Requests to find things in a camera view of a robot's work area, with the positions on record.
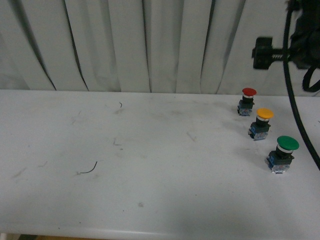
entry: curtain fold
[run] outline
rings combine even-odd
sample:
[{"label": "curtain fold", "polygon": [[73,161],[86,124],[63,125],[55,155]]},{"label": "curtain fold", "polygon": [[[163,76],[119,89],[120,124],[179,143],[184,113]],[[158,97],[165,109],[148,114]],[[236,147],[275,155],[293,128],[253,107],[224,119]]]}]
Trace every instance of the curtain fold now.
[{"label": "curtain fold", "polygon": [[150,92],[141,0],[109,0],[112,38],[122,92]]},{"label": "curtain fold", "polygon": [[184,0],[176,93],[199,94],[211,0]]},{"label": "curtain fold", "polygon": [[108,1],[66,0],[65,4],[89,91],[120,92]]},{"label": "curtain fold", "polygon": [[146,46],[153,93],[175,93],[183,0],[145,0]]},{"label": "curtain fold", "polygon": [[18,12],[15,9],[18,7],[18,3],[18,1],[2,0],[0,7],[0,34],[4,41],[2,46],[7,50],[14,62],[10,69],[17,69],[16,75],[20,75],[23,78],[23,81],[15,78],[13,82],[21,82],[24,89],[26,84],[31,90],[54,90],[54,86],[30,45],[26,34],[28,24],[27,22],[22,22],[21,18],[17,16]]},{"label": "curtain fold", "polygon": [[203,94],[216,94],[219,89],[244,4],[243,0],[215,0],[201,73]]},{"label": "curtain fold", "polygon": [[45,70],[57,90],[87,91],[63,0],[21,0]]}]

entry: black cable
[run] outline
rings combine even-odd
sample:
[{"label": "black cable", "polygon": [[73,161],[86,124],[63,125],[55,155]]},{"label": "black cable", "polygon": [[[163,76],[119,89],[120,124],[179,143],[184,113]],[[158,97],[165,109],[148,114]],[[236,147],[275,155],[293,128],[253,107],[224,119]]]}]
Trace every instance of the black cable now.
[{"label": "black cable", "polygon": [[320,157],[317,154],[314,146],[312,145],[308,134],[305,130],[305,127],[301,121],[300,118],[300,114],[298,111],[298,107],[296,104],[296,100],[295,100],[295,95],[294,95],[294,90],[292,88],[292,84],[291,84],[291,78],[290,78],[290,72],[289,72],[289,65],[288,65],[288,41],[289,41],[289,30],[290,30],[290,23],[291,23],[291,15],[293,12],[293,6],[292,6],[292,2],[289,2],[289,6],[288,6],[288,12],[286,15],[286,20],[285,20],[285,27],[284,27],[284,34],[283,34],[283,71],[284,71],[284,78],[285,78],[285,84],[286,84],[286,89],[288,91],[288,96],[289,96],[289,100],[290,100],[290,104],[291,104],[291,108],[292,108],[292,112],[293,112],[293,116],[296,122],[296,125],[300,131],[300,134],[302,136],[302,139],[306,145],[306,147],[309,150],[309,153],[311,154],[316,166],[318,167],[318,169],[320,170]]},{"label": "black cable", "polygon": [[317,69],[316,66],[311,66],[306,74],[304,75],[303,82],[302,82],[302,89],[306,92],[315,93],[320,90],[320,80],[317,81],[313,86],[310,86],[310,80],[312,74]]}]

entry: black wire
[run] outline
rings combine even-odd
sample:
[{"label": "black wire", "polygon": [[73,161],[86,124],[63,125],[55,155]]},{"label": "black wire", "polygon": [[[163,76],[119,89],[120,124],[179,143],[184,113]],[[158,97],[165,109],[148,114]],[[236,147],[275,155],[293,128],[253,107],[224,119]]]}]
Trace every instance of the black wire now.
[{"label": "black wire", "polygon": [[285,20],[284,34],[283,34],[283,71],[284,71],[285,84],[286,84],[286,89],[288,91],[288,96],[289,96],[289,100],[290,100],[290,104],[291,104],[291,108],[292,108],[292,112],[293,112],[293,116],[294,116],[296,125],[300,131],[300,134],[302,136],[302,139],[303,139],[306,147],[309,150],[309,153],[311,154],[316,166],[320,170],[320,157],[317,154],[314,146],[312,145],[312,143],[308,137],[308,134],[305,130],[305,127],[301,121],[300,114],[299,114],[298,107],[297,107],[296,100],[295,100],[294,90],[293,90],[292,84],[291,84],[289,65],[288,65],[288,62],[289,62],[289,60],[288,60],[288,53],[289,53],[288,41],[289,41],[291,15],[293,12],[293,6],[292,6],[293,1],[290,1],[290,2],[291,2],[291,5],[289,3],[288,12],[286,15],[286,20]]}]

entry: stain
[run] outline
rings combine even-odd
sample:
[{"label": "stain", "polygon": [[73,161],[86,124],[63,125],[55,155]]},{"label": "stain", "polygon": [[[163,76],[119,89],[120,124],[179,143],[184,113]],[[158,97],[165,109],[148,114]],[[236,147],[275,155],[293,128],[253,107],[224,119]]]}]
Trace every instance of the stain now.
[{"label": "stain", "polygon": [[123,109],[123,108],[121,108],[121,109],[119,109],[119,110],[115,111],[115,112],[114,112],[114,114],[121,114],[123,111],[124,111],[124,109]]},{"label": "stain", "polygon": [[96,174],[96,175],[94,175],[94,177],[92,178],[92,180],[98,179],[99,177],[100,177],[99,174]]},{"label": "stain", "polygon": [[123,155],[120,154],[119,152],[116,152],[115,155],[116,155],[118,158],[122,158],[122,157],[123,157]]},{"label": "stain", "polygon": [[158,121],[168,121],[169,120],[169,118],[163,113],[150,112],[149,114],[153,119],[158,120]]},{"label": "stain", "polygon": [[48,163],[48,161],[46,161],[43,165],[38,165],[38,168],[44,167],[47,163]]},{"label": "stain", "polygon": [[181,111],[178,111],[178,110],[173,110],[170,112],[172,115],[175,115],[175,116],[181,116],[183,115],[183,112]]},{"label": "stain", "polygon": [[189,138],[191,138],[192,141],[196,141],[196,136],[191,136],[191,134],[187,131],[186,134],[189,136]]},{"label": "stain", "polygon": [[17,174],[13,175],[13,179],[19,177],[27,168],[25,167],[24,169],[20,170]]}]

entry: scratch mark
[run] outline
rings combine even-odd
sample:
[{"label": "scratch mark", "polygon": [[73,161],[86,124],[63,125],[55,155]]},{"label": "scratch mark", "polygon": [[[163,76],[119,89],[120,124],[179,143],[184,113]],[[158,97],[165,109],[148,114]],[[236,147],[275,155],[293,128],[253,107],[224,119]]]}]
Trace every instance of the scratch mark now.
[{"label": "scratch mark", "polygon": [[189,136],[189,138],[191,138],[192,141],[194,142],[196,141],[196,138],[197,138],[196,136],[195,137],[191,136],[188,131],[186,132],[186,134]]},{"label": "scratch mark", "polygon": [[14,175],[12,178],[17,178],[19,177],[27,168],[25,167],[24,169],[20,170],[16,175]]},{"label": "scratch mark", "polygon": [[43,165],[38,165],[38,168],[44,167],[47,163],[48,161],[46,161]]},{"label": "scratch mark", "polygon": [[96,165],[97,165],[97,161],[95,162],[95,165],[94,165],[94,167],[90,170],[90,171],[85,171],[85,172],[76,172],[76,174],[77,175],[79,175],[79,174],[88,174],[88,173],[91,173],[95,168],[96,168]]},{"label": "scratch mark", "polygon": [[113,145],[114,146],[121,146],[121,144],[116,144],[116,137],[113,139]]}]

